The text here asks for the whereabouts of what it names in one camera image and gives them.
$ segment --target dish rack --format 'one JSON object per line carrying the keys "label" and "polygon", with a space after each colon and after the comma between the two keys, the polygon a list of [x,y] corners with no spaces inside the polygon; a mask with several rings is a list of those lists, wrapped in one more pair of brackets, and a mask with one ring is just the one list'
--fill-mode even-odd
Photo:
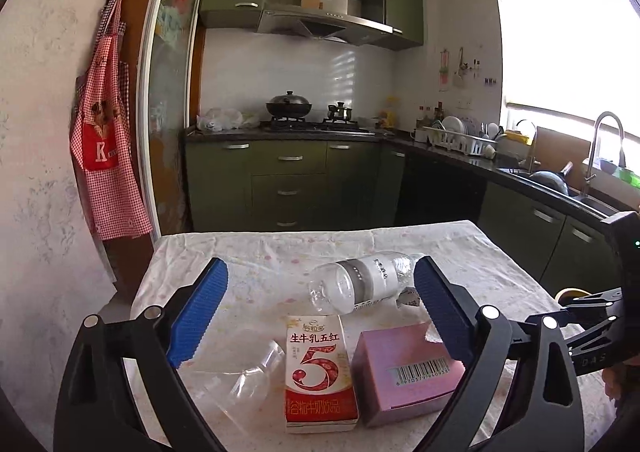
{"label": "dish rack", "polygon": [[443,147],[447,150],[462,152],[467,156],[481,156],[484,148],[497,146],[495,141],[484,139],[468,134],[459,134],[442,128],[422,127],[427,131],[429,143],[436,147]]}

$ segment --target blue gripper pad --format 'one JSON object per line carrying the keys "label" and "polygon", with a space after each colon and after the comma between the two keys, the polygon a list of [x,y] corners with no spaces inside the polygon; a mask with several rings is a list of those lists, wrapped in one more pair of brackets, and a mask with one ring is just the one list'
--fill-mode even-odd
{"label": "blue gripper pad", "polygon": [[213,314],[218,309],[228,284],[228,271],[223,260],[206,271],[171,326],[171,343],[166,358],[177,369],[193,358]]}
{"label": "blue gripper pad", "polygon": [[464,287],[450,283],[431,257],[416,263],[414,285],[447,352],[468,368],[474,360],[478,304]]}

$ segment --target tablecloth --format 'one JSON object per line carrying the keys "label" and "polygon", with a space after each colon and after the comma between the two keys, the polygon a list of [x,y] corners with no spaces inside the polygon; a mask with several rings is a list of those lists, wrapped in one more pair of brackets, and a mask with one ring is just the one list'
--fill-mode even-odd
{"label": "tablecloth", "polygon": [[[187,233],[162,237],[132,305],[136,317],[149,305],[164,305],[174,291],[193,280],[213,256],[225,260],[229,286],[194,358],[179,369],[188,377],[193,369],[221,371],[220,356],[254,352],[236,341],[248,329],[283,348],[287,315],[313,314],[306,277],[315,266],[395,250],[431,255],[447,278],[466,287],[478,305],[495,305],[507,318],[523,321],[532,313],[558,309],[558,304],[526,272],[493,244],[473,223],[379,228],[363,231],[290,233]],[[398,327],[430,321],[424,307],[396,307],[392,300],[342,317],[346,345],[353,355],[362,330]],[[568,326],[565,336],[580,331]],[[136,403],[150,436],[165,442],[148,402],[142,380],[129,365]],[[491,435],[504,404],[514,362],[507,362],[491,407],[476,435],[476,442]],[[614,410],[604,394],[599,373],[578,379],[584,411],[585,441],[589,448],[612,421]],[[187,387],[193,387],[185,381]],[[219,410],[201,407],[219,440],[230,452],[367,452],[411,451],[437,417],[399,422],[376,429],[359,425],[339,434],[290,435],[284,432],[284,370],[271,383],[271,392],[249,432],[238,428]]]}

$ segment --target clear plastic bottle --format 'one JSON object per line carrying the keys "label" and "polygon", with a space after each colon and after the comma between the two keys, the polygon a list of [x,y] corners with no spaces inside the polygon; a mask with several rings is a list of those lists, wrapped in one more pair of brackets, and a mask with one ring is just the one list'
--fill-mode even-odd
{"label": "clear plastic bottle", "polygon": [[413,285],[420,257],[381,251],[318,266],[310,273],[311,302],[323,315],[344,315],[377,304]]}

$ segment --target faucet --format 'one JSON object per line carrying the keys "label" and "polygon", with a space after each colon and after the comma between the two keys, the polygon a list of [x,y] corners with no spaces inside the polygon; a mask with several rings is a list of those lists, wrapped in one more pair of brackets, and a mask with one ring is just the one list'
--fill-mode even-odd
{"label": "faucet", "polygon": [[533,174],[533,165],[534,162],[536,160],[536,141],[538,139],[538,127],[536,127],[536,124],[532,122],[532,120],[530,119],[521,119],[520,121],[518,121],[516,123],[516,127],[522,123],[523,121],[529,121],[530,124],[533,125],[533,140],[531,141],[531,146],[529,147],[529,168],[527,169],[527,171],[529,172],[529,174]]}
{"label": "faucet", "polygon": [[589,149],[589,164],[587,165],[587,172],[584,175],[584,184],[582,185],[582,190],[580,190],[580,195],[583,197],[589,195],[589,183],[593,180],[594,177],[596,177],[596,175],[592,174],[592,172],[593,160],[596,156],[596,141],[598,140],[598,129],[600,128],[602,120],[607,116],[612,117],[618,124],[618,135],[620,136],[620,161],[618,162],[618,166],[621,168],[626,167],[625,151],[622,149],[622,142],[625,140],[625,130],[622,128],[622,121],[620,121],[620,118],[613,114],[613,112],[609,112],[608,110],[606,110],[598,116],[593,128],[593,141],[591,142],[591,148]]}

